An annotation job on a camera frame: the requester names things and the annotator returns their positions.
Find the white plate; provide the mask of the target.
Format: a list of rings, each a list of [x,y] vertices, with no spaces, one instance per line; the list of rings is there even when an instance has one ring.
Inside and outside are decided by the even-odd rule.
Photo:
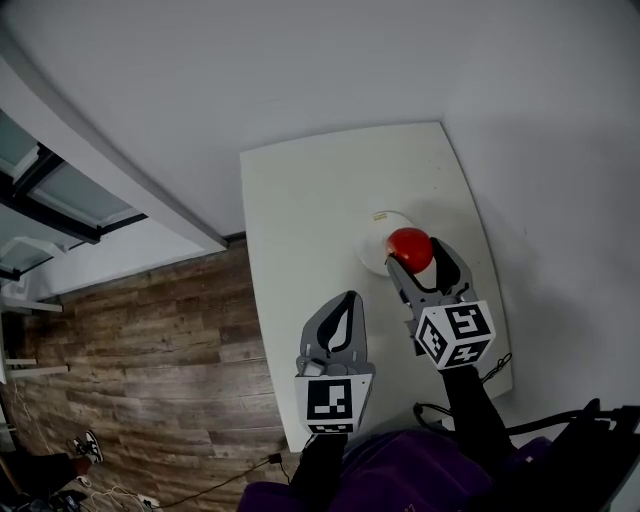
[[[359,260],[371,273],[389,277],[386,268],[387,240],[403,228],[414,228],[414,224],[401,213],[387,210],[372,215],[356,246]]]

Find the person's right forearm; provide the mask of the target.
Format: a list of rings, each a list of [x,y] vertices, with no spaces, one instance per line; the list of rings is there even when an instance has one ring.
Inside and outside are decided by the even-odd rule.
[[[499,465],[515,451],[506,427],[472,365],[440,372],[460,448],[486,466]]]

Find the person's left forearm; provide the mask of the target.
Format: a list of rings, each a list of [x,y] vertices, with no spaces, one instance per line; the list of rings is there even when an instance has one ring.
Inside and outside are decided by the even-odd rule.
[[[341,475],[347,434],[319,434],[304,448],[290,486],[315,501],[330,501]]]

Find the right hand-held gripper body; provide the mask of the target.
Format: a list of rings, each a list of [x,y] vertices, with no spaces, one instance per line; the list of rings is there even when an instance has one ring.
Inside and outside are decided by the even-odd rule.
[[[409,303],[409,323],[417,357],[426,357],[439,371],[480,361],[496,338],[486,301],[427,306]]]

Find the red apple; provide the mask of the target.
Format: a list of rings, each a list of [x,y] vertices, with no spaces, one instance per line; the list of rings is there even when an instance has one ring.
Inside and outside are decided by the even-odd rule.
[[[431,238],[415,227],[404,227],[391,233],[386,240],[386,250],[414,275],[426,270],[434,259]]]

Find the black framed window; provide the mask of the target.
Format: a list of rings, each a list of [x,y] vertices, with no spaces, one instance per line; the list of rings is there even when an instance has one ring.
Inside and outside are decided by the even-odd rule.
[[[1,109],[0,204],[74,241],[90,244],[147,218]]]

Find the person's purple clothing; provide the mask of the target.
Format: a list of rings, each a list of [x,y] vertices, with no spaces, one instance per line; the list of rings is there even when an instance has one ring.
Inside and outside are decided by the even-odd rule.
[[[494,480],[456,443],[426,429],[374,436],[343,456],[339,487],[315,501],[290,484],[249,484],[237,512],[471,512]]]

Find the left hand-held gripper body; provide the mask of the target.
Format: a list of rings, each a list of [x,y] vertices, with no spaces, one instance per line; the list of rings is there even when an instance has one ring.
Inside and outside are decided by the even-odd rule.
[[[302,426],[312,435],[357,433],[376,375],[375,366],[326,364],[305,358],[300,363],[294,387]]]

